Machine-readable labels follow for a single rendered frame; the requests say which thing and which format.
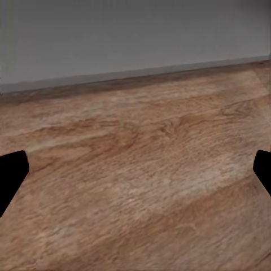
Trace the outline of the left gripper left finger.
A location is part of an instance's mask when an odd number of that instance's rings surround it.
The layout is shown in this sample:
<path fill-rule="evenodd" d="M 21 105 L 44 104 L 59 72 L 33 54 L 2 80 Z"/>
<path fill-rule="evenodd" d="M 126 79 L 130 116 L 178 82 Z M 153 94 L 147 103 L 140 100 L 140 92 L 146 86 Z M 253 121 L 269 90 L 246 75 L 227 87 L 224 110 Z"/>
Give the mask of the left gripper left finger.
<path fill-rule="evenodd" d="M 0 156 L 0 218 L 29 172 L 26 152 Z"/>

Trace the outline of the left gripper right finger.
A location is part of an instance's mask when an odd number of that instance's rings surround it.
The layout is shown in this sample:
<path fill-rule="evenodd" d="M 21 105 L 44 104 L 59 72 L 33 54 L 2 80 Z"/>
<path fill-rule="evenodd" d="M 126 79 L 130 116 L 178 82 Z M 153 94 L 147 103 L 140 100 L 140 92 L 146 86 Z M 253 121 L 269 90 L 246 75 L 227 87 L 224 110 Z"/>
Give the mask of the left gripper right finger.
<path fill-rule="evenodd" d="M 258 150 L 253 170 L 271 196 L 271 152 Z"/>

